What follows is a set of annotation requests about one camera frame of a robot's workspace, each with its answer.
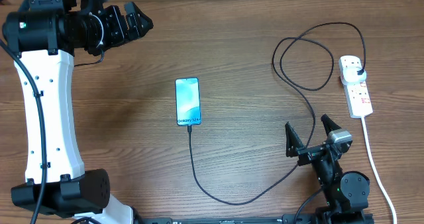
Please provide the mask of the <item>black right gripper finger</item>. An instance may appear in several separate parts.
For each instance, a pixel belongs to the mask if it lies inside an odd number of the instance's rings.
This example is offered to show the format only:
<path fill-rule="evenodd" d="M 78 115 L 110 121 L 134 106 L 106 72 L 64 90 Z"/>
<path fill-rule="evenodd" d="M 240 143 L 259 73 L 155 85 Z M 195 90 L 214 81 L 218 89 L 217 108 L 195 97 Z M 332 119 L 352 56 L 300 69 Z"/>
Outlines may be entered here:
<path fill-rule="evenodd" d="M 286 156 L 294 157 L 298 156 L 299 152 L 305 148 L 301 139 L 295 132 L 294 128 L 290 125 L 289 122 L 285 124 L 286 131 Z"/>
<path fill-rule="evenodd" d="M 341 127 L 338 126 L 327 114 L 321 116 L 321 122 L 324 126 L 327 136 L 329 136 L 329 134 L 333 131 L 338 132 L 341 130 Z"/>

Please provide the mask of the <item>blue Galaxy smartphone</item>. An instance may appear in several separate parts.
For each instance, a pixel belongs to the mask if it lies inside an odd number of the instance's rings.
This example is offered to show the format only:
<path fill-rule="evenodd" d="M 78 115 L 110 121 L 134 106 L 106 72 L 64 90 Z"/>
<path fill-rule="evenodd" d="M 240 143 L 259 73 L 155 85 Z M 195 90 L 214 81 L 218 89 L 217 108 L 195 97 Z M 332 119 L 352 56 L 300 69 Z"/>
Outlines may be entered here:
<path fill-rule="evenodd" d="M 198 78 L 180 78 L 175 81 L 176 118 L 179 126 L 200 125 L 201 106 Z"/>

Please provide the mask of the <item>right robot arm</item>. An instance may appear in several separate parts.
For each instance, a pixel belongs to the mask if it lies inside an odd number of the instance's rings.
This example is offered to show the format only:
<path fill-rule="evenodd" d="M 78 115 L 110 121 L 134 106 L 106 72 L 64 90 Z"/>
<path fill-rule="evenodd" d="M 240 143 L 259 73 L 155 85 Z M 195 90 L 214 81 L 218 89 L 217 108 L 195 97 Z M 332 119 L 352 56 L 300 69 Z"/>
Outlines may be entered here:
<path fill-rule="evenodd" d="M 284 223 L 373 223 L 371 214 L 365 214 L 370 193 L 370 179 L 358 171 L 343 172 L 339 164 L 342 155 L 352 144 L 351 133 L 338 126 L 327 115 L 321 117 L 327 139 L 318 146 L 307 148 L 294 128 L 285 124 L 286 156 L 297 157 L 297 165 L 312 165 L 320 189 L 305 200 L 295 214 L 282 216 Z M 323 193 L 327 202 L 314 213 L 300 212 L 314 197 Z"/>

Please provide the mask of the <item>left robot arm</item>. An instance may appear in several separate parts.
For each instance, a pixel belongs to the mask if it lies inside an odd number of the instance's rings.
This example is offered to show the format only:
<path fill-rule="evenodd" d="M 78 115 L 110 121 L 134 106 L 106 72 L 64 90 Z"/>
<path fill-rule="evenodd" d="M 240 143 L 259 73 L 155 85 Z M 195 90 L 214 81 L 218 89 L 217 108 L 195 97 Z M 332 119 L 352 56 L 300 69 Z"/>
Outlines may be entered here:
<path fill-rule="evenodd" d="M 28 137 L 24 183 L 11 189 L 17 207 L 74 223 L 141 223 L 138 211 L 111 193 L 109 175 L 86 170 L 72 107 L 74 51 L 102 60 L 114 47 L 142 38 L 152 20 L 134 3 L 108 0 L 24 0 L 7 15 L 1 47 L 14 60 Z"/>

